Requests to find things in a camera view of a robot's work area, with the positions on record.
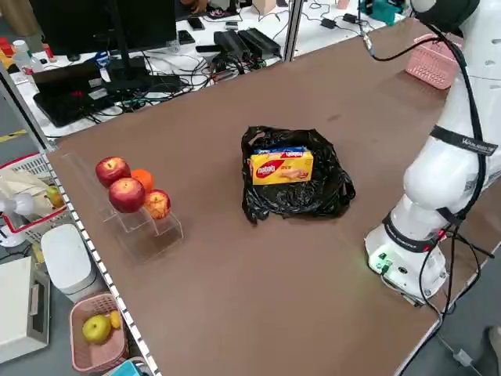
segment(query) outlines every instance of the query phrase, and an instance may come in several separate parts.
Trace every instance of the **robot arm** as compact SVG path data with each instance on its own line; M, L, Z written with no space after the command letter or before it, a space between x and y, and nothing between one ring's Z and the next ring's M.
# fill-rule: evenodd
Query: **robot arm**
M463 54L481 119L486 189L501 176L501 2L499 0L411 0L416 18L442 32L463 32ZM467 87L458 73L437 123L463 145L447 143L434 131L404 176L405 194L383 223L366 237L369 266L398 289L421 300L447 279L445 258L436 245L449 221L438 210L461 211L474 195L479 157Z
M443 33L459 29L479 3L480 0L411 0L416 18L435 25Z

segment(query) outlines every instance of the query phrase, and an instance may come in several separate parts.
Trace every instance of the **metal frame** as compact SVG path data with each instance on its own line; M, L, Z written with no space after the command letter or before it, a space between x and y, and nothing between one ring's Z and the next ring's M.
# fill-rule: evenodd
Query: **metal frame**
M291 0L292 8L289 12L289 28L287 29L287 37L285 39L285 48L283 61L289 63L294 58L296 50L297 33L299 32L299 23L301 22L301 13L303 11L303 3L305 0Z
M0 64L0 83L0 94L4 96L7 104L13 110L16 118L38 150L41 153L55 150L56 145L45 137L39 123L34 118L30 108L2 64Z

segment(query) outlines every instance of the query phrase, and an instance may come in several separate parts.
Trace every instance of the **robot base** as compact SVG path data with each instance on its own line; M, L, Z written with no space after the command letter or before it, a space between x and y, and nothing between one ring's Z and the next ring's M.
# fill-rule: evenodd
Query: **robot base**
M366 238L366 250L369 267L382 274L387 269L384 279L410 298L424 304L420 292L420 270L427 253L414 253L398 246L386 234L383 225L371 231ZM445 257L438 247L431 251L423 270L421 284L427 298L435 295L448 277L445 269Z

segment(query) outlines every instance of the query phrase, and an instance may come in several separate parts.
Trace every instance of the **orange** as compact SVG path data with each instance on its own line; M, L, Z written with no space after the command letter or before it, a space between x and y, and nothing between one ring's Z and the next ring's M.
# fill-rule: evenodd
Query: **orange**
M153 176L147 170L138 168L131 172L131 177L140 181L147 193L153 189Z

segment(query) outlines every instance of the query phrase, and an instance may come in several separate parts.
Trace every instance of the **black plastic bag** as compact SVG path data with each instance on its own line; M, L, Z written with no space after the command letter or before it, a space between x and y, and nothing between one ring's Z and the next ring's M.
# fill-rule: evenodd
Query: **black plastic bag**
M255 150L305 146L314 157L308 182L254 186L249 159ZM310 215L338 217L355 198L351 178L341 167L332 143L315 129L291 131L265 126L249 127L242 137L242 209L253 224L269 213L283 217Z

